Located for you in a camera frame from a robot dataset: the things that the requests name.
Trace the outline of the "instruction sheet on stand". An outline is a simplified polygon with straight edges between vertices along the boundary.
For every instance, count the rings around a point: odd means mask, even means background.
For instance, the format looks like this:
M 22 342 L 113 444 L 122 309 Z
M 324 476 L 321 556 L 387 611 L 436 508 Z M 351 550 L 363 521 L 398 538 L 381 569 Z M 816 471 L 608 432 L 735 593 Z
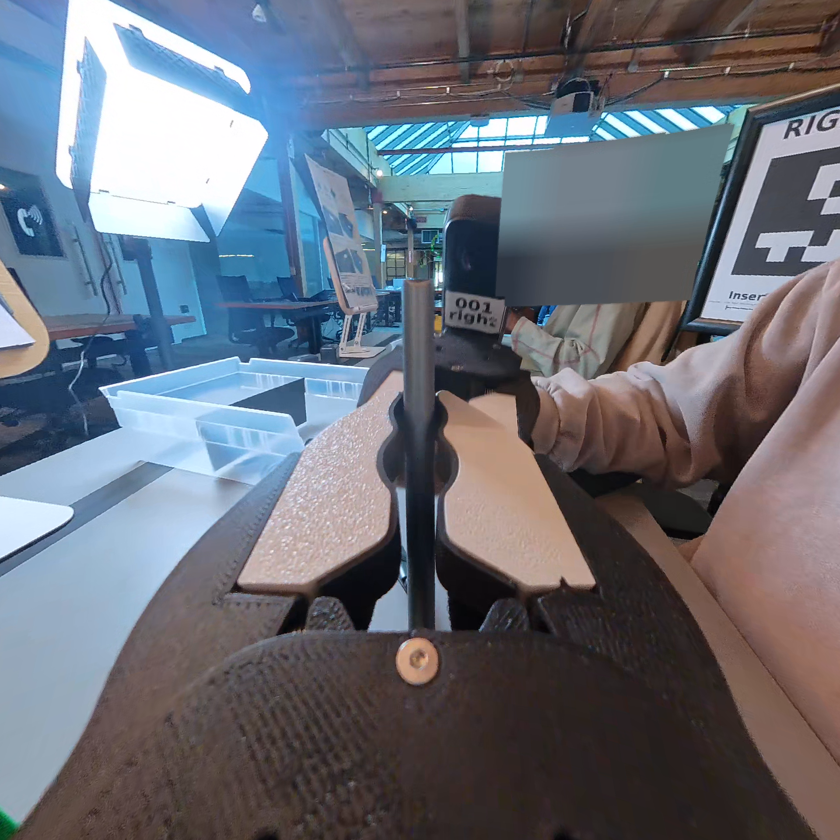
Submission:
M 29 373 L 45 361 L 49 335 L 35 305 L 5 264 L 1 265 L 1 296 L 10 305 L 17 322 L 35 339 L 28 347 L 1 350 L 1 378 L 8 379 Z M 45 539 L 73 518 L 72 507 L 1 496 L 1 559 L 6 560 Z

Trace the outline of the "white ceiling projector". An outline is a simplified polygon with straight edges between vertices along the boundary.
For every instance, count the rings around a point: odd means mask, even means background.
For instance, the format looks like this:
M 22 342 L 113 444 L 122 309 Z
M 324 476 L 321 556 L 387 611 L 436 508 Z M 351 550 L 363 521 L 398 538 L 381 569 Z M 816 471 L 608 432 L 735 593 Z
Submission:
M 602 84 L 596 78 L 573 77 L 559 84 L 552 102 L 545 133 L 577 135 L 597 119 Z

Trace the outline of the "printed instruction sheet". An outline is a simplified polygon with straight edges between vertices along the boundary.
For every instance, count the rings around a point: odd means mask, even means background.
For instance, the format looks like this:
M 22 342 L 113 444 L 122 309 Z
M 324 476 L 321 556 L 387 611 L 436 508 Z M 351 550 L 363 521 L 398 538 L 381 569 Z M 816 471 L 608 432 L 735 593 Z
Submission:
M 24 348 L 34 343 L 35 339 L 18 323 L 10 305 L 1 296 L 1 350 Z

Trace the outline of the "grey slim usb hub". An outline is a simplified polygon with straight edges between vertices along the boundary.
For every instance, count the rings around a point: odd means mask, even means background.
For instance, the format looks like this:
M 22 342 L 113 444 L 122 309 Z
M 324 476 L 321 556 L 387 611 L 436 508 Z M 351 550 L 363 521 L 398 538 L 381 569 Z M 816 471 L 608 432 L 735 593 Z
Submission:
M 406 581 L 412 631 L 435 626 L 434 290 L 429 280 L 403 286 L 402 429 L 406 479 Z

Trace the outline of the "black bin divider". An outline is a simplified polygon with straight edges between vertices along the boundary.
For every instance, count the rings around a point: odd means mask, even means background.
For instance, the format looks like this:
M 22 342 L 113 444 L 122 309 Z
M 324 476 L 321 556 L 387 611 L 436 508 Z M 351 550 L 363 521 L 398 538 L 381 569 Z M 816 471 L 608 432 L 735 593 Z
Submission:
M 295 379 L 262 393 L 248 396 L 233 403 L 235 407 L 267 413 L 286 414 L 296 426 L 307 422 L 306 384 L 304 379 Z

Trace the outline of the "person's beige sweatshirt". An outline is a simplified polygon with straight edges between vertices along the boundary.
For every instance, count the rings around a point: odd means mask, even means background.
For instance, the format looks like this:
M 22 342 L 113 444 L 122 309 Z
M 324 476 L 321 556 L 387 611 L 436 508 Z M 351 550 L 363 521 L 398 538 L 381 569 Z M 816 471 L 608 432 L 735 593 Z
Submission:
M 838 360 L 825 357 L 750 456 L 705 441 L 703 466 L 741 470 L 695 569 L 838 759 Z

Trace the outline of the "black office chair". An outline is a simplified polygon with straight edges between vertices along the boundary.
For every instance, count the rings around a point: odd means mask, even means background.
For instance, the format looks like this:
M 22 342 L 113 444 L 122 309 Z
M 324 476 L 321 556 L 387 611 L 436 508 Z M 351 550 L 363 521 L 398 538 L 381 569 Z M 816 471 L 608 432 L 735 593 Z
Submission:
M 255 303 L 245 276 L 216 275 L 217 286 L 227 315 L 227 338 L 231 343 L 256 349 L 260 356 L 272 356 L 277 346 L 295 336 L 295 330 L 279 327 L 275 314 L 249 306 Z

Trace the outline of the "framed marker sign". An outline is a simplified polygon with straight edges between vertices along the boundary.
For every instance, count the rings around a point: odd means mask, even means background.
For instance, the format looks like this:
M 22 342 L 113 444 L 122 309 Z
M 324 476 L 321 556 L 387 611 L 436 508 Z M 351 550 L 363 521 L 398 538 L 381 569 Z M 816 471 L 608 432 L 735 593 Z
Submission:
M 749 108 L 680 328 L 726 335 L 839 257 L 839 86 Z

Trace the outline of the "bright studio light panel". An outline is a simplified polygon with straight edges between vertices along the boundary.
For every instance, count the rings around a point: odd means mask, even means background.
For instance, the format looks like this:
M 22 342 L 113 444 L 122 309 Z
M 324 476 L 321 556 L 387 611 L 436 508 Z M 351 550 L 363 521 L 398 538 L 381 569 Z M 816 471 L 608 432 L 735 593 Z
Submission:
M 165 368 L 150 240 L 213 242 L 267 139 L 241 68 L 118 3 L 68 3 L 56 175 L 134 255 Z

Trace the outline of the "clear plastic storage bin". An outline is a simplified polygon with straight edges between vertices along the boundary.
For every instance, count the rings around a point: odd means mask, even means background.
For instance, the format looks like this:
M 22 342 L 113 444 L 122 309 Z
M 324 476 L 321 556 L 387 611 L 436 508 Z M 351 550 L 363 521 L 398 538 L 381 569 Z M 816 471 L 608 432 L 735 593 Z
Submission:
M 237 357 L 101 388 L 139 458 L 212 478 L 259 483 L 289 455 L 355 410 L 361 366 Z M 307 422 L 233 403 L 304 379 Z

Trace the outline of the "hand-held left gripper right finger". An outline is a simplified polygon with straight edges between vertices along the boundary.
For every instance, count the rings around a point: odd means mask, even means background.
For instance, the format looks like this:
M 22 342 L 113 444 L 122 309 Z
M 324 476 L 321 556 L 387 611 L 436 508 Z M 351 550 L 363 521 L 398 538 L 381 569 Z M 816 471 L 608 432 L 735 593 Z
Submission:
M 435 568 L 452 629 L 478 629 L 492 606 L 528 611 L 547 595 L 597 593 L 595 574 L 536 455 L 447 391 L 437 394 Z

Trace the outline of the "person's right forearm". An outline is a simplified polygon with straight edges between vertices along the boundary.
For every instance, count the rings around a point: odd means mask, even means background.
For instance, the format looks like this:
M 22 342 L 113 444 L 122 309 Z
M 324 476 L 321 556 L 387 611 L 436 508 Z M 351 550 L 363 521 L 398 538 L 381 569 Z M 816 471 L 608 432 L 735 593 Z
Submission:
M 785 282 L 735 332 L 665 365 L 533 383 L 536 453 L 563 470 L 684 487 L 743 467 L 838 342 L 838 260 Z

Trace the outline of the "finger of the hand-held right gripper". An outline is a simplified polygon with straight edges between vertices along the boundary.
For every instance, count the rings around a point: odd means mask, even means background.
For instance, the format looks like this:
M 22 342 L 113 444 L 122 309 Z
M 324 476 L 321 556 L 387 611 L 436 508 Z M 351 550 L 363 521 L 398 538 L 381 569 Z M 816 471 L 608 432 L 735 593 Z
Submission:
M 402 346 L 391 346 L 375 356 L 362 382 L 359 407 L 378 395 L 401 393 L 404 388 L 403 368 Z
M 534 432 L 541 413 L 541 397 L 530 375 L 520 375 L 468 399 L 468 404 L 515 434 L 531 451 L 538 451 Z

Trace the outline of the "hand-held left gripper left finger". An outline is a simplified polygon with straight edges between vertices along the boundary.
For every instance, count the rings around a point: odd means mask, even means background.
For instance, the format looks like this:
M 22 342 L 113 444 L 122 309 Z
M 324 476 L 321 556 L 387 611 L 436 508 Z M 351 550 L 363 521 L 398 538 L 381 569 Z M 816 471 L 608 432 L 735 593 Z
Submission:
M 338 599 L 356 627 L 397 582 L 402 544 L 386 461 L 398 392 L 378 392 L 304 448 L 240 571 L 239 590 Z

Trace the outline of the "dark phone icon sign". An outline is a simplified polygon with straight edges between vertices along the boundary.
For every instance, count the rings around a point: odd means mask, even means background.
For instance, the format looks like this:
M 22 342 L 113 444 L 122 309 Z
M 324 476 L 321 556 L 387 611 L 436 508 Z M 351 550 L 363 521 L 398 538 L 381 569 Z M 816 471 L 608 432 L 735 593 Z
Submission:
M 21 255 L 65 258 L 49 201 L 37 175 L 2 167 L 1 205 Z

